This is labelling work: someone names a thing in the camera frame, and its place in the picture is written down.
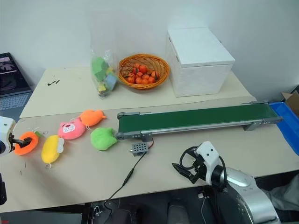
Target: yellow plush toy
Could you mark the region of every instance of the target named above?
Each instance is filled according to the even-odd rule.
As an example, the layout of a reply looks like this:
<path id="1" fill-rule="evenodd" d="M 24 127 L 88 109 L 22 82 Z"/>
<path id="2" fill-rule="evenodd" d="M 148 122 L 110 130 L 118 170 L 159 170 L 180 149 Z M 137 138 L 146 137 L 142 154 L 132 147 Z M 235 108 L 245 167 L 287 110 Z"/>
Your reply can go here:
<path id="1" fill-rule="evenodd" d="M 48 137 L 43 145 L 42 160 L 44 163 L 51 164 L 64 150 L 64 139 L 58 135 Z"/>

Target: orange plush toy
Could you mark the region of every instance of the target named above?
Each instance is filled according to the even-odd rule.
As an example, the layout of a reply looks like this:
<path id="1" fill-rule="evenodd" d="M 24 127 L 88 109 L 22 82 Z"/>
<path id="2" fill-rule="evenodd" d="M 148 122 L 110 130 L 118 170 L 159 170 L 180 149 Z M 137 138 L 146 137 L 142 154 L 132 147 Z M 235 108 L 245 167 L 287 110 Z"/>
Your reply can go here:
<path id="1" fill-rule="evenodd" d="M 86 110 L 80 114 L 80 119 L 83 125 L 90 127 L 99 123 L 102 119 L 106 119 L 103 111 L 101 110 Z"/>

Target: laptop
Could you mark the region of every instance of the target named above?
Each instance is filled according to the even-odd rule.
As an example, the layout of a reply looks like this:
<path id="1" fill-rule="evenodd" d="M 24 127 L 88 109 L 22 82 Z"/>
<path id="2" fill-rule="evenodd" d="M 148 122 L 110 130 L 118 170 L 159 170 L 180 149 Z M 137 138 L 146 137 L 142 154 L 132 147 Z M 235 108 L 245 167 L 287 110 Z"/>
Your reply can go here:
<path id="1" fill-rule="evenodd" d="M 0 116 L 17 122 L 31 94 L 10 53 L 0 54 Z"/>

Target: pink plush toy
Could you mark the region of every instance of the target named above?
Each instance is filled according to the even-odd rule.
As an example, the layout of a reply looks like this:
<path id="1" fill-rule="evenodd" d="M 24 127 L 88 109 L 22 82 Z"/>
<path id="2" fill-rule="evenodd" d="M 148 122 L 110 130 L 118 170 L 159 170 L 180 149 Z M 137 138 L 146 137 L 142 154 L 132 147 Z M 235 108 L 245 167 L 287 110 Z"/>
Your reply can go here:
<path id="1" fill-rule="evenodd" d="M 80 137 L 85 131 L 85 126 L 82 124 L 79 118 L 67 123 L 60 123 L 58 130 L 58 136 L 60 138 L 71 140 Z"/>

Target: blue plastic tray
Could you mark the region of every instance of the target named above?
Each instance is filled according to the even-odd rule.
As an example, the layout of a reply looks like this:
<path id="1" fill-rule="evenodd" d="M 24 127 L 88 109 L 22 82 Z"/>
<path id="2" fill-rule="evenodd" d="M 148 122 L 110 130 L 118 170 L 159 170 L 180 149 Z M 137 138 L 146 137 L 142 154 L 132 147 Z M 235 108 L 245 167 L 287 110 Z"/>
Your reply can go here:
<path id="1" fill-rule="evenodd" d="M 284 118 L 277 126 L 294 152 L 299 155 L 299 118 L 284 102 L 271 103 L 270 106 L 277 115 Z"/>

